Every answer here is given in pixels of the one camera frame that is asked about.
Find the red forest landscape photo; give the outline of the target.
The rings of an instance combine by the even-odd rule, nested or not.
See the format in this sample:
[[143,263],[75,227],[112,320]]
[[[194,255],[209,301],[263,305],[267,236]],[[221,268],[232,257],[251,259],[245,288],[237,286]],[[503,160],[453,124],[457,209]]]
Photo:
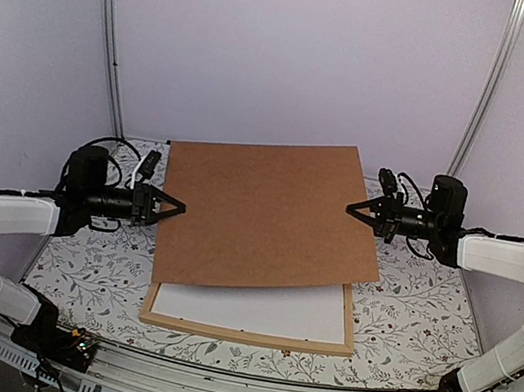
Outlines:
[[344,285],[228,288],[154,283],[152,313],[198,324],[310,342],[346,339]]

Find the brown backing board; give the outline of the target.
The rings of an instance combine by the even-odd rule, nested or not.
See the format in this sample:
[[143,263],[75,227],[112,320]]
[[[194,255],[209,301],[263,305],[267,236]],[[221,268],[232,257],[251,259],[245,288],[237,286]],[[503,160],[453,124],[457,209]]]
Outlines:
[[175,141],[164,191],[185,213],[158,226],[153,280],[217,287],[376,282],[371,228],[346,212],[367,198],[355,147]]

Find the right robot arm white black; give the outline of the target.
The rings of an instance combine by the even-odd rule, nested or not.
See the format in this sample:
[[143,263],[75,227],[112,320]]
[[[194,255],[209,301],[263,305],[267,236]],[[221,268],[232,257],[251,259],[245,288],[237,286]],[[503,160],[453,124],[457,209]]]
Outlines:
[[408,208],[402,196],[349,204],[346,213],[387,243],[422,240],[438,263],[460,269],[485,338],[483,355],[443,379],[443,392],[483,392],[524,372],[524,238],[462,228],[462,218]]

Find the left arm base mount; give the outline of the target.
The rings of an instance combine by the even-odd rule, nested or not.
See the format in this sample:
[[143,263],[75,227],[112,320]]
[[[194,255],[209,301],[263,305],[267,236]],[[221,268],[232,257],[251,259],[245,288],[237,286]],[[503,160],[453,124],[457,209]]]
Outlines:
[[59,328],[58,314],[54,305],[41,305],[33,321],[17,325],[10,339],[43,359],[86,373],[95,357],[98,341],[85,328]]

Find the light wooden picture frame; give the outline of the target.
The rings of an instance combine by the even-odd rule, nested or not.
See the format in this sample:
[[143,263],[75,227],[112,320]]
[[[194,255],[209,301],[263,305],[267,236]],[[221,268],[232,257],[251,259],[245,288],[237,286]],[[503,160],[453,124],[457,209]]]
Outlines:
[[331,355],[350,357],[354,351],[354,332],[353,332],[353,297],[352,287],[349,284],[342,284],[348,288],[349,298],[346,299],[345,304],[345,329],[346,339],[343,344],[310,342],[298,339],[287,339],[281,337],[270,337],[267,335],[259,335],[247,333],[215,326],[208,326],[198,324],[196,322],[185,321],[181,319],[174,319],[162,314],[152,313],[151,305],[153,304],[154,292],[151,290],[152,284],[149,287],[144,303],[140,309],[139,319],[141,322],[150,325],[156,325],[161,328],[182,331],[201,337],[218,339],[223,341],[235,342],[240,344],[252,345],[257,347],[280,349],[292,352],[303,352],[309,354]]

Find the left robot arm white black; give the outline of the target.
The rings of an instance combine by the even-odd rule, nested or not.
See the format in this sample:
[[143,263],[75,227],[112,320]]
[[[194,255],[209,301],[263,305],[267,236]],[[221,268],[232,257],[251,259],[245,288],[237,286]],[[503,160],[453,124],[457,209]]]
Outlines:
[[[0,236],[67,237],[91,227],[99,217],[150,226],[186,210],[184,203],[151,184],[127,189],[68,176],[54,190],[0,189]],[[24,327],[39,354],[52,355],[61,348],[57,307],[37,291],[1,275],[0,314]]]

